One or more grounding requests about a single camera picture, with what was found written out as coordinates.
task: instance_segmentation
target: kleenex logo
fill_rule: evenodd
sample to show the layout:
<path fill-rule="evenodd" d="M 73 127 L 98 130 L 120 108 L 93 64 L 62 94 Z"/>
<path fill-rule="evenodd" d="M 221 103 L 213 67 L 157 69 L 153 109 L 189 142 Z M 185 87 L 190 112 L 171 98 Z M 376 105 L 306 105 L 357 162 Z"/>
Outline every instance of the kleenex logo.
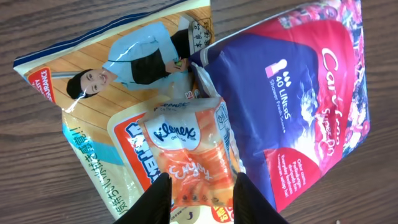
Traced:
<path fill-rule="evenodd" d="M 152 142 L 164 150 L 194 150 L 200 143 L 195 113 L 162 114 L 145 122 Z"/>
<path fill-rule="evenodd" d="M 176 133 L 180 140 L 186 141 L 187 140 L 196 140 L 196 132 L 194 128 L 186 128 L 186 127 L 173 127 L 166 123 L 162 124 L 162 127 L 159 128 L 158 131 L 154 132 L 154 135 L 161 141 L 164 141 L 170 134 Z"/>

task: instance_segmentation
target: woman's hair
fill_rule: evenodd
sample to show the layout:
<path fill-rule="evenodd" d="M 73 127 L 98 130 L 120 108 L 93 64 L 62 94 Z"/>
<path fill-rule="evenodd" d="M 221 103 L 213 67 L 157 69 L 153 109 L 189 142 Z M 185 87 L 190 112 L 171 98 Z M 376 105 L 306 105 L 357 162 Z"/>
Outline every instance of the woman's hair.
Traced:
<path fill-rule="evenodd" d="M 92 69 L 87 69 L 84 70 L 80 73 L 78 73 L 77 75 L 75 75 L 73 78 L 71 78 L 68 81 L 68 85 L 67 85 L 67 93 L 69 94 L 70 98 L 72 99 L 79 99 L 79 98 L 89 98 L 91 96 L 96 95 L 95 94 L 87 94 L 84 93 L 83 90 L 81 89 L 81 85 L 80 85 L 80 79 L 81 77 L 86 73 L 91 71 Z"/>

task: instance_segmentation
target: japanese product package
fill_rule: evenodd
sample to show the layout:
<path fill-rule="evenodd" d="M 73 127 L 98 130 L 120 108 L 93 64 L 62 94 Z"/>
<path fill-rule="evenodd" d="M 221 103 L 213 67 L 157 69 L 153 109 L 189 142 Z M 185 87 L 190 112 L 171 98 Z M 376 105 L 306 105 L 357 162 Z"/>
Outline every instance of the japanese product package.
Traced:
<path fill-rule="evenodd" d="M 63 133 L 116 219 L 160 170 L 140 150 L 132 152 L 137 164 L 124 160 L 107 132 L 109 119 L 155 96 L 199 97 L 187 58 L 214 39 L 209 0 L 133 5 L 131 15 L 14 61 L 61 107 Z"/>

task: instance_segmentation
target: red label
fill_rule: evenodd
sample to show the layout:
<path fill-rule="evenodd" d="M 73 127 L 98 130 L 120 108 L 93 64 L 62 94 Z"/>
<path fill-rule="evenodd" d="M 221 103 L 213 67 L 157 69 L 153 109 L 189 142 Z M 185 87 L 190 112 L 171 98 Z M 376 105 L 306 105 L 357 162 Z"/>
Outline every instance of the red label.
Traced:
<path fill-rule="evenodd" d="M 211 214 L 214 220 L 219 223 L 228 223 L 234 220 L 234 211 L 232 208 L 227 207 L 212 207 Z"/>
<path fill-rule="evenodd" d="M 29 83 L 48 100 L 55 103 L 54 89 L 51 81 L 51 71 L 48 67 L 42 68 L 27 77 Z"/>
<path fill-rule="evenodd" d="M 295 149 L 265 150 L 277 211 L 282 211 L 319 178 L 320 170 Z"/>

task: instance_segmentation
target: product label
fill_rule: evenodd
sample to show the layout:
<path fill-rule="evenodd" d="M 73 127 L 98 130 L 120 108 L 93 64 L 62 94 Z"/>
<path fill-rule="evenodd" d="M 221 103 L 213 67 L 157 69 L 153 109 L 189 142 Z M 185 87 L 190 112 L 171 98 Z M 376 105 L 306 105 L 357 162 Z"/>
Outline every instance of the product label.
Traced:
<path fill-rule="evenodd" d="M 181 121 L 185 121 L 184 126 L 181 126 Z M 200 142 L 200 129 L 195 113 L 176 114 L 168 116 L 167 120 L 165 116 L 158 116 L 146 121 L 145 126 L 151 140 L 161 149 L 192 151 Z"/>
<path fill-rule="evenodd" d="M 234 221 L 234 210 L 230 207 L 212 207 L 211 214 L 214 220 L 219 223 L 228 223 Z"/>
<path fill-rule="evenodd" d="M 51 71 L 48 67 L 30 74 L 29 83 L 52 103 L 55 103 L 54 89 L 52 88 Z"/>

